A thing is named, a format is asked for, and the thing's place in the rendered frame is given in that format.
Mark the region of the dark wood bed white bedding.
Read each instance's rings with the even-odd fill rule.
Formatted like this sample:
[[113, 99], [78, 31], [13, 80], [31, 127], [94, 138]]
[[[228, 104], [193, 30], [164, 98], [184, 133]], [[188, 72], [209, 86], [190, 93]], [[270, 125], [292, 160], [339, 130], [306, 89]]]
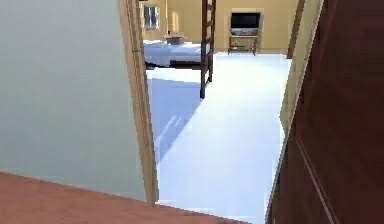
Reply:
[[202, 0], [201, 42], [199, 44], [168, 44], [160, 40], [144, 40], [147, 65], [158, 68], [192, 69], [200, 71], [200, 98], [212, 81], [217, 0]]

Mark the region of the tan wooden bedside table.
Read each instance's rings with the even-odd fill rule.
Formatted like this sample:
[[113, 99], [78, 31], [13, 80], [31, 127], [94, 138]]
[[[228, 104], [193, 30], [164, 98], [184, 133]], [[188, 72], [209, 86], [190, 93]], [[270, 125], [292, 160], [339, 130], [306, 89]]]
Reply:
[[171, 45], [181, 45], [184, 43], [185, 37], [179, 34], [167, 34], [164, 36], [166, 42]]

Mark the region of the brown wooden television stand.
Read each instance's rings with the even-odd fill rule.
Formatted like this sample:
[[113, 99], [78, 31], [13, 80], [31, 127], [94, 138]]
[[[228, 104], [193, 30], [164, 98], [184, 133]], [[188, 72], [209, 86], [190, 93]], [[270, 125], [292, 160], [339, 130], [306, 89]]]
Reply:
[[258, 29], [231, 29], [227, 53], [258, 53]]

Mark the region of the white framed window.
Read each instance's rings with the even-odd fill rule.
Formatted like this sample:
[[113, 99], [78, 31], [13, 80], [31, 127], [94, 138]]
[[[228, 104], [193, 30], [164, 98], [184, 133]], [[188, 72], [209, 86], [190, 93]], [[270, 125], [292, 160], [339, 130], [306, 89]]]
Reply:
[[144, 28], [146, 30], [158, 29], [158, 7], [157, 6], [144, 6]]

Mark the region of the black television set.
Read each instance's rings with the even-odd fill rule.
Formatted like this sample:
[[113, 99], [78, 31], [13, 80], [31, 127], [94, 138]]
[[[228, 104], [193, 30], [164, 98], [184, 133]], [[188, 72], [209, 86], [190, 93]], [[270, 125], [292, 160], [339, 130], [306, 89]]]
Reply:
[[260, 13], [232, 13], [232, 28], [258, 28], [261, 14]]

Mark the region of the dark red wooden room door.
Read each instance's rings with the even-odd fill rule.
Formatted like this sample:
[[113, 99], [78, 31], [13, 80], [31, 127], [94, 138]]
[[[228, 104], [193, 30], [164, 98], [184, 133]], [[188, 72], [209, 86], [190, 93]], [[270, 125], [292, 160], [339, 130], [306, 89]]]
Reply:
[[384, 224], [384, 0], [302, 17], [265, 224]]

